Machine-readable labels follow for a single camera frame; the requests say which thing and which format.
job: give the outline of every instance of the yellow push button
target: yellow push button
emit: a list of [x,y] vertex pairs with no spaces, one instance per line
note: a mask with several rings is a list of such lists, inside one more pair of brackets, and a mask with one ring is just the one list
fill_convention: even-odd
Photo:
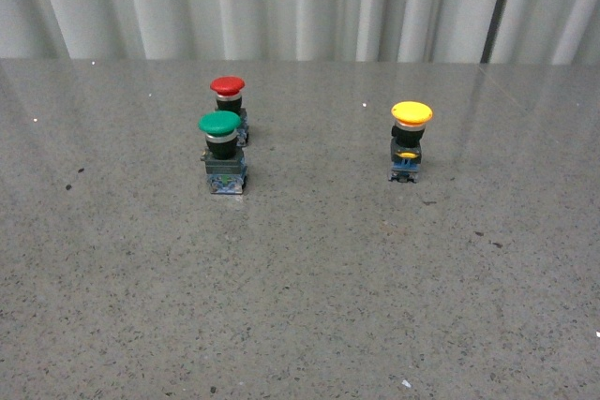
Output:
[[420,126],[433,117],[433,111],[424,103],[406,101],[392,107],[392,115],[407,126]]

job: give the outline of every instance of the green push button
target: green push button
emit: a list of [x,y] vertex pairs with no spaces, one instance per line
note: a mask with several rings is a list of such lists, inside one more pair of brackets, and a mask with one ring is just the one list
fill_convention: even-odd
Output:
[[231,111],[215,111],[206,114],[198,123],[198,128],[212,136],[225,136],[240,126],[240,116]]

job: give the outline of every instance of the chrome ring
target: chrome ring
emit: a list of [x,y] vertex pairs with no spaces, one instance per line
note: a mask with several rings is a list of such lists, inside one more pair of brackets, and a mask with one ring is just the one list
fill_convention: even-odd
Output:
[[221,144],[223,142],[229,142],[229,141],[233,140],[234,138],[237,138],[237,129],[232,131],[229,135],[225,135],[225,136],[213,136],[213,135],[209,135],[208,133],[206,133],[206,141],[212,142],[214,144]]
[[233,96],[222,96],[221,94],[217,94],[217,100],[219,102],[233,102],[234,100],[239,100],[240,98],[242,98],[241,91]]
[[396,120],[396,126],[401,130],[406,131],[421,131],[425,130],[425,124],[419,124],[418,126],[409,126],[408,124],[401,123],[398,119]]

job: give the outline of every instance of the mushroom push button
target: mushroom push button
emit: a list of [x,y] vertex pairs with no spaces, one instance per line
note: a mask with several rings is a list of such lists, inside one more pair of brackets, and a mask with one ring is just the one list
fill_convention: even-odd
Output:
[[392,116],[396,121],[392,127],[392,168],[388,180],[416,183],[421,167],[421,138],[433,110],[424,103],[406,101],[394,105]]
[[217,93],[217,111],[231,111],[240,118],[240,125],[237,127],[237,145],[245,147],[248,144],[248,114],[246,109],[242,108],[242,88],[246,84],[239,77],[229,75],[219,77],[210,83],[210,89]]
[[206,182],[212,194],[242,194],[248,179],[244,151],[237,145],[240,117],[231,111],[214,111],[198,123],[207,148],[202,153]]

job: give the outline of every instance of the white curtain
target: white curtain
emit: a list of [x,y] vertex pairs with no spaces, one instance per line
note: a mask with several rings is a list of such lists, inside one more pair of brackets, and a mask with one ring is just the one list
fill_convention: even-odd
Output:
[[[479,63],[498,0],[0,0],[0,57]],[[599,0],[506,0],[491,63],[597,64]]]

